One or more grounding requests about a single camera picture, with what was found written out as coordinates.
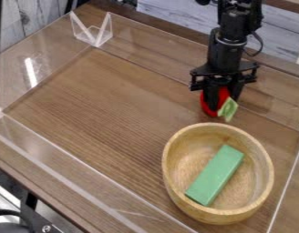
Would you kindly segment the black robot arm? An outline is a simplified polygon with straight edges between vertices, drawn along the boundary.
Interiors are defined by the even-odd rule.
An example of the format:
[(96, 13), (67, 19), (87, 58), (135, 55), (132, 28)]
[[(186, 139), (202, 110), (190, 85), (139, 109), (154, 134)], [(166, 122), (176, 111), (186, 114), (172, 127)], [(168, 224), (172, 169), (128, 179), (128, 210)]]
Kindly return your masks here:
[(227, 98), (238, 101), (246, 84), (257, 81), (259, 64), (243, 61), (257, 56), (263, 40), (255, 31), (262, 27), (262, 0), (217, 0), (218, 27), (210, 34), (207, 62), (190, 71), (190, 90), (201, 90), (201, 106), (213, 117)]

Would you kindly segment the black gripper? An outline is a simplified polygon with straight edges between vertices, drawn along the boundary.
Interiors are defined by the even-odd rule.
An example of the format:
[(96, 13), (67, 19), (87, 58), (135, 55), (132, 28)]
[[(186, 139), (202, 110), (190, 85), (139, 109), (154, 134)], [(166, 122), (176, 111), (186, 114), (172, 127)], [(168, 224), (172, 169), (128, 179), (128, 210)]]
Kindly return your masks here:
[[(246, 84), (257, 81), (257, 70), (259, 64), (257, 62), (242, 61), (237, 71), (221, 71), (214, 68), (209, 63), (190, 71), (191, 82), (188, 89), (191, 91), (203, 90), (203, 101), (210, 111), (218, 111), (222, 107), (226, 99), (231, 96), (238, 101), (242, 89)], [(243, 79), (234, 79), (230, 85), (230, 91), (227, 84), (233, 78), (241, 76)]]

